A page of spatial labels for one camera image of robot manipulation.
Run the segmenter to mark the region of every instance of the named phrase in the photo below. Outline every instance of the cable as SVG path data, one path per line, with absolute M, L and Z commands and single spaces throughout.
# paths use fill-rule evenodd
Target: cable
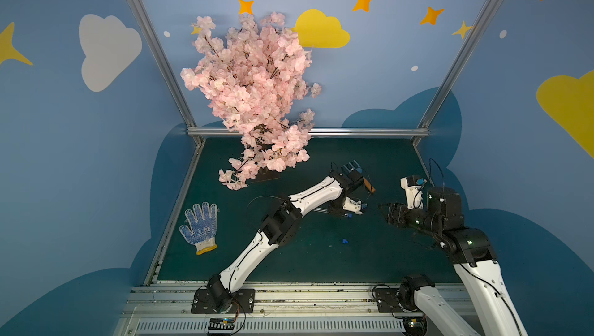
M 369 182 L 369 185 L 371 185 L 371 188 L 373 189 L 373 183 L 371 182 L 371 175 L 369 175 L 369 171 L 367 171 L 363 167 L 361 167 L 360 169 L 365 171 L 365 173 L 367 174 L 367 181 Z M 367 195 L 367 198 L 365 199 L 366 202 L 369 199 L 369 197 L 371 197 L 371 195 L 372 195 L 372 193 L 371 193 L 371 191 L 369 191 L 369 194 Z
M 257 231 L 258 234 L 260 234 L 260 242 L 262 242 L 264 240 L 264 236 L 262 236 L 262 232 L 260 232 L 259 230 Z M 243 260 L 245 260 L 246 257 L 248 257 L 249 253 L 252 252 L 256 247 L 258 247 L 258 244 L 256 244 L 254 247 L 250 248 L 248 253 L 245 254 L 245 256 L 241 259 L 241 261 L 239 262 L 239 264 L 237 264 L 235 266 L 235 268 L 239 268 L 239 266 L 241 265 L 241 263 L 243 262 Z M 229 289 L 229 291 L 231 291 L 231 280 L 233 279 L 233 274 L 235 274 L 235 270 L 233 269 L 233 273 L 231 273 L 231 276 L 229 277 L 229 285 L 227 286 L 227 288 Z
M 462 267 L 462 269 L 464 269 L 468 274 L 470 274 L 471 276 L 475 277 L 476 279 L 478 279 L 479 281 L 482 281 L 486 284 L 488 284 L 489 286 L 491 286 L 493 288 L 493 290 L 495 290 L 495 293 L 497 294 L 497 296 L 501 299 L 501 301 L 503 301 L 503 303 L 507 306 L 507 310 L 510 311 L 511 317 L 514 319 L 514 323 L 516 324 L 516 328 L 518 329 L 518 333 L 520 334 L 520 336 L 522 336 L 522 331 L 520 330 L 520 325 L 518 325 L 518 321 L 516 319 L 516 315 L 514 314 L 514 312 L 511 311 L 510 306 L 507 304 L 506 300 L 501 297 L 501 292 L 499 292 L 497 290 L 497 288 L 495 288 L 494 285 L 492 285 L 491 283 L 487 282 L 486 280 L 484 280 L 483 278 L 480 278 L 477 275 L 472 274 L 468 269 L 466 269 L 466 267 L 464 267 L 464 264 L 460 264 L 460 266 Z
M 285 199 L 285 198 L 280 198 L 280 197 L 276 197 L 276 196 L 273 196 L 273 195 L 261 195 L 261 196 L 258 196 L 258 197 L 256 197 L 256 198 L 254 198 L 254 199 L 250 200 L 250 201 L 249 201 L 249 203 L 248 203 L 248 205 L 247 205 L 247 207 L 246 207 L 245 209 L 248 209 L 248 208 L 249 208 L 249 205 L 251 205 L 251 204 L 252 204 L 252 202 L 254 202 L 256 199 L 258 199 L 258 198 L 264 198 L 264 197 L 268 197 L 268 198 L 276 198 L 276 199 L 284 200 L 285 202 L 290 202 L 288 199 Z
M 240 332 L 242 330 L 243 326 L 245 325 L 245 321 L 246 321 L 245 310 L 243 310 L 243 306 L 241 306 L 241 303 L 239 301 L 237 301 L 237 304 L 239 305 L 238 309 L 241 308 L 241 311 L 243 312 L 243 323 L 236 331 L 231 332 L 228 336 L 231 336 L 231 335 L 236 334 L 237 332 Z
M 446 178 L 444 177 L 444 172 L 441 170 L 441 167 L 437 163 L 437 161 L 435 161 L 433 158 L 429 158 L 429 180 L 431 181 L 431 183 L 433 185 L 435 185 L 435 183 L 433 182 L 433 179 L 431 178 L 431 161 L 433 161 L 433 163 L 435 163 L 435 165 L 437 166 L 437 168 L 440 169 L 441 181 L 443 183 L 443 187 L 441 189 L 441 194 L 443 195 L 443 193 L 446 191 Z

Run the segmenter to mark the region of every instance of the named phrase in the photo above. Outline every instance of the dark blue cloud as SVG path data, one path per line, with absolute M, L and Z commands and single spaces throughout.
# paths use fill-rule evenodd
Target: dark blue cloud
M 405 100 L 396 109 L 359 110 L 342 123 L 345 128 L 416 128 L 435 95 L 437 87 Z

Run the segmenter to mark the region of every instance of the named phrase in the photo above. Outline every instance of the pink flower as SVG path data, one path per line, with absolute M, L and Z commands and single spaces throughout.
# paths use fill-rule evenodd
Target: pink flower
M 316 96 L 318 96 L 320 93 L 322 92 L 322 86 L 318 85 L 318 84 L 314 84 L 311 87 L 311 97 L 313 97 L 314 99 L 316 98 Z
M 221 183 L 228 183 L 231 181 L 231 176 L 233 176 L 233 171 L 227 170 L 223 172 L 223 170 L 219 170 L 219 181 Z
M 303 120 L 305 123 L 309 123 L 309 122 L 311 122 L 311 121 L 313 121 L 313 120 L 314 120 L 314 116 L 315 116 L 315 115 L 316 115 L 316 113 L 315 113 L 315 112 L 313 112 L 313 111 L 311 111 L 311 109 L 309 109 L 309 108 L 308 108 L 308 109 L 307 109 L 307 111 L 306 111 L 306 112 L 304 112 L 304 113 L 301 113 L 301 114 L 299 115 L 299 117 L 300 117 L 300 118 L 301 118 L 301 120 Z
M 230 158 L 229 159 L 229 163 L 231 163 L 231 167 L 233 167 L 236 170 L 238 170 L 241 167 L 241 161 L 240 160 L 236 160 L 234 158 Z
M 210 16 L 206 16 L 205 18 L 201 18 L 200 16 L 196 18 L 196 26 L 202 29 L 214 29 L 216 25 L 213 23 L 213 20 Z
M 285 161 L 282 158 L 277 158 L 268 161 L 266 167 L 268 167 L 270 170 L 278 172 L 281 172 L 282 170 L 286 169 Z
M 304 162 L 307 161 L 309 159 L 309 154 L 307 154 L 307 151 L 305 149 L 301 149 L 299 151 L 299 153 L 297 154 L 297 162 Z
M 242 135 L 243 158 L 230 158 L 232 169 L 219 171 L 219 181 L 232 190 L 247 187 L 262 167 L 282 171 L 309 158 L 303 147 L 311 138 L 314 112 L 301 113 L 292 126 L 284 116 L 294 100 L 310 89 L 313 97 L 321 90 L 302 79 L 311 54 L 299 44 L 298 34 L 274 26 L 284 24 L 284 15 L 272 13 L 261 30 L 250 14 L 241 14 L 239 21 L 241 31 L 230 28 L 225 47 L 225 41 L 212 37 L 212 19 L 197 18 L 194 25 L 202 30 L 192 44 L 204 58 L 181 73 L 188 89 L 199 87 L 210 100 L 213 115 Z

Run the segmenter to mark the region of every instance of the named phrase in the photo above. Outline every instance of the black wire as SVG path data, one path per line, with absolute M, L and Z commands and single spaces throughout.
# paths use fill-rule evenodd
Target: black wire
M 412 199 L 412 207 L 419 208 L 420 207 L 420 204 L 423 203 L 423 200 L 421 199 L 420 202 L 419 202 L 419 206 L 415 206 L 416 197 L 423 190 L 423 188 L 424 188 L 424 186 L 420 187 L 419 190 L 416 192 L 415 197 Z
M 264 237 L 262 236 L 262 233 L 260 233 L 260 231 L 257 231 L 257 233 L 260 234 L 260 239 L 264 239 Z M 241 259 L 241 261 L 239 262 L 239 264 L 237 264 L 235 266 L 235 268 L 239 268 L 239 266 L 241 265 L 241 263 L 243 262 L 243 260 L 245 260 L 246 257 L 248 257 L 249 253 L 252 252 L 252 250 L 254 250 L 256 247 L 258 247 L 258 245 L 255 245 L 254 247 L 250 248 L 250 250 L 248 251 L 248 253 L 245 254 L 245 256 Z M 231 280 L 233 279 L 233 274 L 235 274 L 235 270 L 233 269 L 233 273 L 231 273 L 231 277 L 229 277 L 229 285 L 227 286 L 227 288 L 231 288 Z
M 237 332 L 240 332 L 241 329 L 243 328 L 243 326 L 245 325 L 245 321 L 246 321 L 245 310 L 243 310 L 243 306 L 241 306 L 241 303 L 239 301 L 237 301 L 237 305 L 239 305 L 239 307 L 241 308 L 241 311 L 243 312 L 243 323 L 236 331 L 231 332 L 228 336 L 231 336 L 231 335 L 236 334 Z
M 252 204 L 252 202 L 254 202 L 256 199 L 258 199 L 258 198 L 264 198 L 264 197 L 268 197 L 268 198 L 276 198 L 276 199 L 284 200 L 285 202 L 289 202 L 289 200 L 288 200 L 288 199 L 285 199 L 285 198 L 280 198 L 280 197 L 276 197 L 276 196 L 273 196 L 273 195 L 261 195 L 261 196 L 258 196 L 258 197 L 256 197 L 256 198 L 254 198 L 254 199 L 250 200 L 250 201 L 249 201 L 249 203 L 248 203 L 248 206 L 246 207 L 246 209 L 247 209 L 247 208 L 249 207 L 249 205 L 251 205 L 251 204 Z
M 497 296 L 501 299 L 501 301 L 503 301 L 503 303 L 507 306 L 507 310 L 510 311 L 511 317 L 514 319 L 514 323 L 516 324 L 516 328 L 518 329 L 518 333 L 520 334 L 520 336 L 522 336 L 522 331 L 520 330 L 520 325 L 518 325 L 518 321 L 516 319 L 516 315 L 514 315 L 514 312 L 511 311 L 510 306 L 507 304 L 506 300 L 501 297 L 501 292 L 499 292 L 497 290 L 497 288 L 495 288 L 494 285 L 492 285 L 491 283 L 487 282 L 486 280 L 484 280 L 483 278 L 480 278 L 477 275 L 472 274 L 468 269 L 466 269 L 464 267 L 464 264 L 459 264 L 462 269 L 464 269 L 468 274 L 470 274 L 471 276 L 475 277 L 476 279 L 478 279 L 479 281 L 485 282 L 486 284 L 488 284 L 489 286 L 491 286 L 493 288 L 493 290 L 495 290 L 495 293 L 497 294 Z
M 444 172 L 441 170 L 440 165 L 437 164 L 437 161 L 435 161 L 433 158 L 429 158 L 429 180 L 431 181 L 431 183 L 433 185 L 435 185 L 435 183 L 433 182 L 433 179 L 431 178 L 431 161 L 433 161 L 433 163 L 435 163 L 435 165 L 437 166 L 437 168 L 440 169 L 441 181 L 443 183 L 443 187 L 441 189 L 441 194 L 443 195 L 443 193 L 446 191 L 446 178 L 444 177 Z

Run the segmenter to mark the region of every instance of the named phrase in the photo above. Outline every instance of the yellow cloud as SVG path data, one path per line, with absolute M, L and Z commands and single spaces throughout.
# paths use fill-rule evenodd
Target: yellow cloud
M 594 157 L 594 71 L 580 79 L 551 77 L 540 85 L 536 99 L 546 114 Z
M 342 29 L 338 19 L 326 16 L 320 10 L 302 13 L 293 30 L 299 33 L 299 43 L 303 47 L 337 48 L 351 40 L 351 35 Z

